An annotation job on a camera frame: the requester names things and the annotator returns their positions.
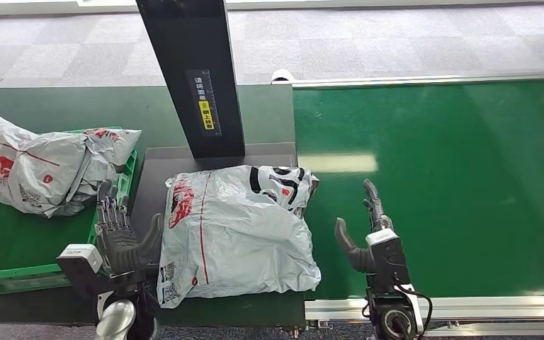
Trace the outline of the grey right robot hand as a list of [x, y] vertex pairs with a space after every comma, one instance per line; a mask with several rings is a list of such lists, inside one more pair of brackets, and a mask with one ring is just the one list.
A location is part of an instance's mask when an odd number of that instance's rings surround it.
[[[392, 220], [384, 212], [376, 186], [367, 178], [363, 181], [363, 188], [367, 195], [363, 204], [368, 212], [370, 231], [393, 230]], [[352, 269], [359, 273], [375, 272], [375, 264], [369, 248], [361, 248], [354, 243], [346, 230], [346, 222], [341, 217], [335, 220], [334, 236]]]

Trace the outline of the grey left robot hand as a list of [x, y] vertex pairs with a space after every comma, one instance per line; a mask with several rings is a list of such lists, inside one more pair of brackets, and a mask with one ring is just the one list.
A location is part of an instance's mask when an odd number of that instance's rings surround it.
[[111, 272], [122, 274], [152, 267], [154, 251], [162, 244], [164, 216], [153, 215], [147, 234], [139, 240], [130, 225], [128, 197], [119, 200], [118, 187], [110, 179], [99, 183], [96, 199], [99, 249]]

